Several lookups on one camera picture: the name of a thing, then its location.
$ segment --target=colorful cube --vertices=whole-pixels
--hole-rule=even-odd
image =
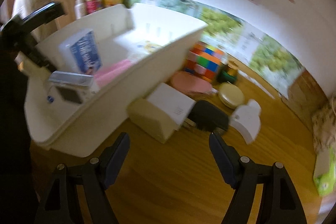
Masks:
[[[216,77],[224,52],[204,42],[198,42],[188,53],[184,70],[208,82]]]

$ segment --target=white plastic bin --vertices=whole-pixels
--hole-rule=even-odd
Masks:
[[[46,149],[86,157],[127,118],[126,107],[166,81],[185,60],[206,23],[175,11],[146,4],[130,10],[116,5],[87,15],[55,32],[37,45],[57,67],[64,60],[58,45],[83,28],[94,30],[102,67],[117,63],[138,51],[137,45],[150,40],[164,47],[142,55],[135,64],[104,86],[94,97],[77,105],[62,100],[56,90],[47,90],[50,75],[29,60],[25,103],[32,139]],[[55,97],[48,103],[47,95]]]

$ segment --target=wooden floor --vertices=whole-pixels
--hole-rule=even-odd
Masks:
[[[335,202],[336,202],[336,191],[335,190],[336,189],[334,188],[334,191],[331,194],[322,198],[321,207],[319,210],[319,214],[316,218],[315,224],[322,224],[322,222],[325,220],[325,218],[330,213],[332,207],[335,205]]]
[[[239,78],[237,86],[245,94],[246,101],[253,98],[261,106],[260,133],[250,145],[246,145],[233,128],[223,138],[240,155],[246,155],[256,163],[272,165],[281,161],[293,180],[308,224],[314,224],[321,198],[312,180],[315,164],[312,134],[269,85],[256,75],[251,76],[275,96],[272,99],[245,78]],[[231,113],[216,96],[210,101]],[[131,147],[116,183],[106,191],[120,224],[221,223],[234,191],[224,183],[211,155],[209,133],[183,128],[175,132],[166,144],[161,144],[126,120],[92,156],[100,155],[120,132],[129,133]],[[32,145],[31,153],[38,192],[46,185],[48,176],[58,163],[71,166],[90,158],[45,151],[36,145]],[[249,223],[256,221],[261,190],[258,185]],[[85,222],[91,223],[82,188],[79,188],[79,193]]]

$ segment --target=pink sponge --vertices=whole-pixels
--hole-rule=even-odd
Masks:
[[[212,90],[212,85],[188,72],[178,71],[170,79],[173,88],[185,95],[195,93],[208,93]]]
[[[101,68],[95,73],[94,79],[99,87],[103,87],[131,66],[132,62],[124,59],[111,66]]]

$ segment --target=tissue box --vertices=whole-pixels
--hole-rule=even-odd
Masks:
[[[161,83],[147,97],[127,107],[132,122],[160,143],[178,130],[196,102],[171,86]]]
[[[313,180],[320,196],[333,192],[336,183],[335,170],[336,158],[332,148],[317,154]]]
[[[198,42],[188,52],[184,70],[212,82],[216,77],[224,52],[204,42]]]

